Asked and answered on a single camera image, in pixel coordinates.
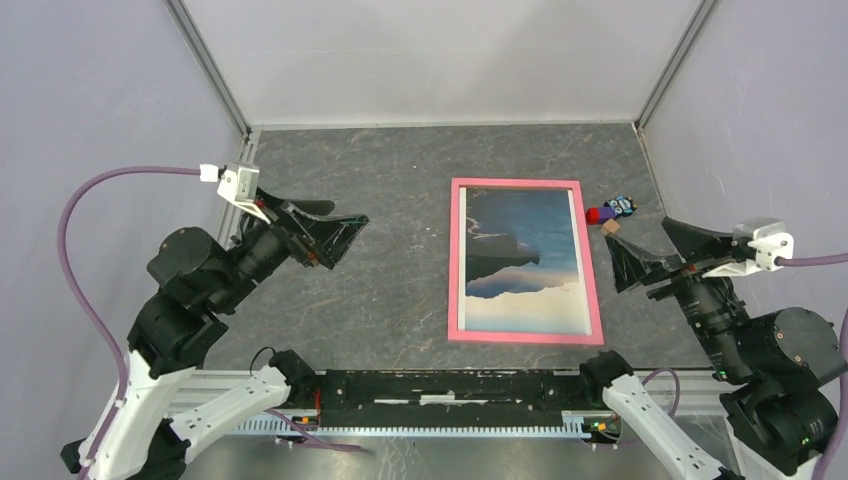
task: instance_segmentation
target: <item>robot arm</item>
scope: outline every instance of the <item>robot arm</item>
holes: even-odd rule
[[[593,401],[602,401],[637,433],[674,480],[741,480],[707,454],[654,402],[616,352],[580,365]]]
[[[257,174],[241,164],[223,170],[201,167],[202,180],[219,178],[219,194],[261,221],[243,228],[229,250],[200,228],[179,229],[162,242],[147,266],[160,289],[142,307],[128,336],[125,397],[114,402],[117,411],[105,429],[113,403],[88,438],[62,449],[71,473],[88,467],[91,480],[177,478],[221,435],[289,397],[302,362],[288,358],[293,352],[282,352],[219,398],[164,418],[177,390],[227,331],[217,314],[234,313],[289,257],[304,266],[332,269],[368,223],[364,215],[326,216],[334,208],[329,201],[272,197],[257,188]],[[90,452],[97,435],[102,435],[100,448]]]
[[[669,218],[662,225],[679,255],[654,255],[607,237],[617,290],[667,281],[648,297],[674,297],[714,378],[741,387],[719,397],[733,435],[780,475],[806,472],[838,420],[819,388],[848,371],[833,326],[802,308],[751,318],[727,278],[780,268],[777,258],[792,255],[783,222],[758,219],[733,234]]]

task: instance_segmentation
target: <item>gray marble floor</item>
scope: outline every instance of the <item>gray marble floor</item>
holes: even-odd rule
[[[263,132],[256,163],[273,195],[331,199],[371,223],[333,271],[280,267],[222,319],[231,330],[207,368],[246,369],[265,345],[293,348],[316,369],[576,367],[593,355],[598,347],[447,341],[452,177],[576,179],[587,206],[631,195],[640,207],[621,235],[671,251],[629,125]],[[590,237],[603,348],[642,368],[706,367],[676,303],[616,294],[602,235]]]

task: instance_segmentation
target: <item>pink frame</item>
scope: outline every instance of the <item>pink frame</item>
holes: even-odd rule
[[[577,223],[577,236],[580,242],[580,258],[583,263],[583,277],[586,284],[589,303],[591,335],[563,335],[520,332],[478,332],[459,330],[459,240],[464,228],[459,225],[459,190],[463,187],[503,187],[503,188],[550,188],[571,190],[574,201],[574,213]],[[504,178],[454,178],[451,182],[451,245],[450,278],[448,282],[448,340],[472,342],[511,342],[511,343],[558,343],[567,345],[603,345],[604,334],[601,330],[601,314],[598,306],[598,293],[595,289],[595,274],[589,248],[589,234],[586,218],[583,215],[583,198],[580,182],[575,180],[524,180]]]

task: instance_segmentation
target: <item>small toy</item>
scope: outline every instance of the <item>small toy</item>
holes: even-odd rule
[[[586,223],[589,225],[601,225],[613,218],[616,218],[616,214],[612,207],[592,207],[586,210]]]
[[[615,210],[615,218],[629,217],[636,211],[638,205],[633,203],[633,198],[619,195],[612,200],[604,202],[605,207],[611,207]]]
[[[604,232],[604,235],[615,235],[620,228],[621,225],[613,219],[609,219],[601,225],[601,231]]]

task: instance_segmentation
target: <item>picture frame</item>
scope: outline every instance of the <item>picture frame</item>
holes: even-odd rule
[[[448,340],[603,345],[580,183],[454,178]]]

